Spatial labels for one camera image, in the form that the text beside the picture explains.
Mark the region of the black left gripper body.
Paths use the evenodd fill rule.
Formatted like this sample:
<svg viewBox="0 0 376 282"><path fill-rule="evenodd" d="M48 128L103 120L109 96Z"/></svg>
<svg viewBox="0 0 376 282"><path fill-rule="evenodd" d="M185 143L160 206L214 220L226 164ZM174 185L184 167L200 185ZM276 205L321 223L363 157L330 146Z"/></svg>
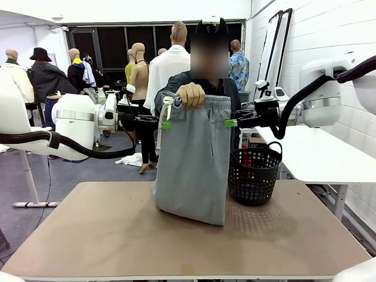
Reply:
<svg viewBox="0 0 376 282"><path fill-rule="evenodd" d="M135 131L136 119L130 113L123 113L119 118L118 125L126 131Z"/></svg>

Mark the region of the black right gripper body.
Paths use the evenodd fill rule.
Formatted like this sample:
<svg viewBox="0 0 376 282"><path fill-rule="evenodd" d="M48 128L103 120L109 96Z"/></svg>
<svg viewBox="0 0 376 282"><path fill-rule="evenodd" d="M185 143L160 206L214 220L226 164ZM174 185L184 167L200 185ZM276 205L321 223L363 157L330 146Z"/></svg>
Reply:
<svg viewBox="0 0 376 282"><path fill-rule="evenodd" d="M254 110L257 113L256 126L270 127L278 125L278 102L255 102Z"/></svg>

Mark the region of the grey training pants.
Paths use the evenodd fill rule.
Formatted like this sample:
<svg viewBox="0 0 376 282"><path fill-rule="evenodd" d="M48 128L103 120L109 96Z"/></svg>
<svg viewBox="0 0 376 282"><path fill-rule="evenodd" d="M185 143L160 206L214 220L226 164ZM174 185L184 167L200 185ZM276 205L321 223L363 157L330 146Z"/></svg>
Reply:
<svg viewBox="0 0 376 282"><path fill-rule="evenodd" d="M225 222L231 145L231 99L208 95L196 109L162 93L152 195L158 209L222 226Z"/></svg>

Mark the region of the person's right forearm dark sleeve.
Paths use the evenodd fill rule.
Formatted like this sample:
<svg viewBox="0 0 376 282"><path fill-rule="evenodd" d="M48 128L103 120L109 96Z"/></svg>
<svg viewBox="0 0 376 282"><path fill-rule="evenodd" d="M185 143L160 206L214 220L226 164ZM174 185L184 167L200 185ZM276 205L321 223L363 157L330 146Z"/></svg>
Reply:
<svg viewBox="0 0 376 282"><path fill-rule="evenodd" d="M156 97L154 99L155 104L160 103L162 101L162 93L170 92L172 94L176 94L176 92L181 86L188 85L190 82L191 78L189 70L171 76L168 79L166 86L164 86L157 92Z"/></svg>

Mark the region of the person's right hand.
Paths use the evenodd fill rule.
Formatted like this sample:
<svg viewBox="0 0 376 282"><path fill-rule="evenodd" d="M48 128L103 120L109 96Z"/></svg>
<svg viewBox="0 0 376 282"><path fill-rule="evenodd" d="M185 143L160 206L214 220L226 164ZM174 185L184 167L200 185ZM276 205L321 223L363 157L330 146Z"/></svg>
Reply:
<svg viewBox="0 0 376 282"><path fill-rule="evenodd" d="M176 95L180 96L182 104L188 109L196 109L204 104L205 92L200 85L193 82L180 86Z"/></svg>

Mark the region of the brown cardboard box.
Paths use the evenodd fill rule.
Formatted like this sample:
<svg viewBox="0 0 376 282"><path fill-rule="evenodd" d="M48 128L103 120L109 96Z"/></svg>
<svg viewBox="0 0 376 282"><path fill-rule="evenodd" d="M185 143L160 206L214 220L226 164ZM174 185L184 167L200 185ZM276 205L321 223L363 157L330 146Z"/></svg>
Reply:
<svg viewBox="0 0 376 282"><path fill-rule="evenodd" d="M258 133L252 133L249 137L249 147L264 146L266 142Z"/></svg>

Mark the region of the person in dark shirt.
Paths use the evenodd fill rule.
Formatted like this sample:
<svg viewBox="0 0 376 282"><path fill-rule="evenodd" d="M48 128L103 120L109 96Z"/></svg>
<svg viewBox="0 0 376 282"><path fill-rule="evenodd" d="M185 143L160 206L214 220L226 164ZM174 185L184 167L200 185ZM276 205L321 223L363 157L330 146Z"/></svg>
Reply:
<svg viewBox="0 0 376 282"><path fill-rule="evenodd" d="M239 92L234 80L224 65L228 58L229 34L194 33L191 36L190 64L191 82L200 85L205 99L210 96L227 96L231 99L231 112L241 109ZM177 96L170 92L162 93L162 101L155 104L155 116L160 116L165 96Z"/></svg>

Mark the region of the white cloth on floor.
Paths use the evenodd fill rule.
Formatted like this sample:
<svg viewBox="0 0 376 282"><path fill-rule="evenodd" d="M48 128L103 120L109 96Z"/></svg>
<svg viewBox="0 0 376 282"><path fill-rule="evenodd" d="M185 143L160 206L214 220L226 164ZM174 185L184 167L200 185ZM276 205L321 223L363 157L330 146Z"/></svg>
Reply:
<svg viewBox="0 0 376 282"><path fill-rule="evenodd" d="M125 156L125 157L115 161L115 164L142 167L142 165L143 165L142 154L141 153L134 153L130 156Z"/></svg>

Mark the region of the red item inside basket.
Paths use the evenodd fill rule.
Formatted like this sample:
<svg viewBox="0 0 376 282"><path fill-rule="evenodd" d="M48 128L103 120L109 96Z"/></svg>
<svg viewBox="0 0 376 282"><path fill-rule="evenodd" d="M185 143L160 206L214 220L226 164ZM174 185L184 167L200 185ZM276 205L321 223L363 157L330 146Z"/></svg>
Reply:
<svg viewBox="0 0 376 282"><path fill-rule="evenodd" d="M241 172L243 174L243 178L250 180L253 178L253 172L252 172L252 153L251 151L244 150L241 154L239 154L239 162L242 165Z"/></svg>

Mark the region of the bare tan mannequin dark skirt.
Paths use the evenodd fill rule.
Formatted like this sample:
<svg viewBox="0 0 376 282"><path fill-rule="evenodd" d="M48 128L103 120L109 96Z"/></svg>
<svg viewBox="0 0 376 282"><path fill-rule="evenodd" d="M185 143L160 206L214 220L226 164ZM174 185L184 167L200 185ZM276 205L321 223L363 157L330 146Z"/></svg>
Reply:
<svg viewBox="0 0 376 282"><path fill-rule="evenodd" d="M135 87L132 95L132 103L139 105L141 115L151 115L149 109L143 105L146 101L147 87L149 81L149 64L144 59L145 46L143 43L134 43L132 51L136 56L136 65L132 68L130 75L130 84ZM154 133L150 126L141 125L136 129L141 139L142 151L142 168L140 173L143 174L149 169L154 169L158 161L155 151Z"/></svg>

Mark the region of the mannequin in yellow-green top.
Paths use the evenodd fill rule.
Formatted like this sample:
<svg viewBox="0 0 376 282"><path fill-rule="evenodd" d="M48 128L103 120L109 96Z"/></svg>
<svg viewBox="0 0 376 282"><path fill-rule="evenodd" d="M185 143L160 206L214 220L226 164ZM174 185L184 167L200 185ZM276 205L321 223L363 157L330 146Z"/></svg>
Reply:
<svg viewBox="0 0 376 282"><path fill-rule="evenodd" d="M125 67L125 75L126 75L126 81L127 84L130 83L130 76L132 73L132 68L136 65L136 52L133 49L129 49L127 51L127 55L129 58L129 62Z"/></svg>

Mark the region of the man in blue floral shirt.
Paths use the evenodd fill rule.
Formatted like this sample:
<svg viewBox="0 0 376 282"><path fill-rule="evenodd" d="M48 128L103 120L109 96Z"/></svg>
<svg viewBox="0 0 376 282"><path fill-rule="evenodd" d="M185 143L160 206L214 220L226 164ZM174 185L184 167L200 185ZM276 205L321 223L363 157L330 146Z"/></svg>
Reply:
<svg viewBox="0 0 376 282"><path fill-rule="evenodd" d="M230 42L232 56L229 57L229 77L235 81L238 91L245 91L249 79L249 60L241 51L238 39Z"/></svg>

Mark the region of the black framed white panel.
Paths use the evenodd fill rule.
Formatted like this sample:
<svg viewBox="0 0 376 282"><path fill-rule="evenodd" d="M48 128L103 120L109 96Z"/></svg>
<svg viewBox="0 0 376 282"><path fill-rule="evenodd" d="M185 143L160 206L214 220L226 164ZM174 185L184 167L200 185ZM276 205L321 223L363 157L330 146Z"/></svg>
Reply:
<svg viewBox="0 0 376 282"><path fill-rule="evenodd" d="M290 30L291 18L293 15L293 9L288 8L284 11L280 11L277 22L277 39L273 55L275 70L274 70L274 82L273 86L280 86L281 73L284 63L285 54L287 52L287 41Z"/></svg>
<svg viewBox="0 0 376 282"><path fill-rule="evenodd" d="M268 89L277 86L278 69L283 45L283 12L279 10L268 22L257 80L269 83Z"/></svg>

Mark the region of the mannequin in white shirt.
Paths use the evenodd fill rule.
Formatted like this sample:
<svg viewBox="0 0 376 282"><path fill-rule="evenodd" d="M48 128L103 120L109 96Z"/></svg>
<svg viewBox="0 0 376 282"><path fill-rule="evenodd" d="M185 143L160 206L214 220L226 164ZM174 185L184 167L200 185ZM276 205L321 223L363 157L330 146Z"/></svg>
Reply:
<svg viewBox="0 0 376 282"><path fill-rule="evenodd" d="M153 116L157 92L167 85L171 76L190 69L190 54L184 47L186 39L185 24L182 21L175 22L170 35L171 47L150 62L147 94L143 107L149 109Z"/></svg>

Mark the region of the large white side table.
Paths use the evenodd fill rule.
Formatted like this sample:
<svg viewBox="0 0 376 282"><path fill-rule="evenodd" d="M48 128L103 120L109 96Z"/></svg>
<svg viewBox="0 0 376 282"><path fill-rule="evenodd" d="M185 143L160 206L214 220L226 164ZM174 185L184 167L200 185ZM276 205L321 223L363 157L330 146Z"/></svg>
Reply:
<svg viewBox="0 0 376 282"><path fill-rule="evenodd" d="M376 159L319 128L289 126L282 145L283 166L305 184L338 185L334 215L341 220L351 184L376 184Z"/></svg>

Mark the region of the mannequin with yellow scarf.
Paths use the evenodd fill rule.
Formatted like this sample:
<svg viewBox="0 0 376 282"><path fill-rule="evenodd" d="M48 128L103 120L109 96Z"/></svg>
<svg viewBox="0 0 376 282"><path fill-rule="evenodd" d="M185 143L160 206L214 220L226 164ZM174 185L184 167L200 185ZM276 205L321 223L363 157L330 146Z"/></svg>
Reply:
<svg viewBox="0 0 376 282"><path fill-rule="evenodd" d="M81 60L80 52L76 48L70 49L68 54L71 59L71 65L68 67L68 79L77 92L81 93L85 88L95 88L96 80L91 65Z"/></svg>

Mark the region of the dark perforated plastic basket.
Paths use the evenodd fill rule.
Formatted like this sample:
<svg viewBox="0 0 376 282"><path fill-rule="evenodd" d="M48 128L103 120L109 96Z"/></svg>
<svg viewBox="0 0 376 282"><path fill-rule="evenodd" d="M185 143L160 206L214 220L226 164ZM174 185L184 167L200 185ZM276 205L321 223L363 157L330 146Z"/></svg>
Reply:
<svg viewBox="0 0 376 282"><path fill-rule="evenodd" d="M244 179L239 162L242 151L251 151L253 178ZM264 146L236 149L230 152L228 191L236 202L246 206L260 206L268 203L273 194L283 150L279 142Z"/></svg>

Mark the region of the half mannequin in blue jeans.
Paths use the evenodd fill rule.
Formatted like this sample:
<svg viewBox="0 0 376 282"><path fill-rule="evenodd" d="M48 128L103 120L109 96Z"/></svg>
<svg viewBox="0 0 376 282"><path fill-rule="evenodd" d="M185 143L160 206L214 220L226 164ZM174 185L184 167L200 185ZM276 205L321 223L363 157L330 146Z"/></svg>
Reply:
<svg viewBox="0 0 376 282"><path fill-rule="evenodd" d="M45 99L45 124L47 127L51 127L51 131L55 131L55 124L52 120L52 108L61 97L61 95L51 95Z"/></svg>

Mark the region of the black brimmed hat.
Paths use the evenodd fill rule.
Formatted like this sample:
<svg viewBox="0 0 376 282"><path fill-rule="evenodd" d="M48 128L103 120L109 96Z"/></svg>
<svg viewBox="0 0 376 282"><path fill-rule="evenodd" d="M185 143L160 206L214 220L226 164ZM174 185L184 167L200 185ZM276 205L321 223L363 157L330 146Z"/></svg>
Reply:
<svg viewBox="0 0 376 282"><path fill-rule="evenodd" d="M51 58L48 56L47 51L44 48L36 47L33 49L33 55L30 57L33 61L51 62Z"/></svg>

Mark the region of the mannequin in cream jacket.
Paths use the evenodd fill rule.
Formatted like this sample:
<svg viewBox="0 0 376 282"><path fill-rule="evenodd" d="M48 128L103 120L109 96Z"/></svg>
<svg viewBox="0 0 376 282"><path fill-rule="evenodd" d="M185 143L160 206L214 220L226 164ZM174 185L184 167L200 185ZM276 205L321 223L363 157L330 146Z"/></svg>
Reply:
<svg viewBox="0 0 376 282"><path fill-rule="evenodd" d="M18 64L18 52L14 49L5 51L7 60L0 67L0 81L7 79L14 83L23 97L25 103L34 103L33 86L28 78L26 70Z"/></svg>

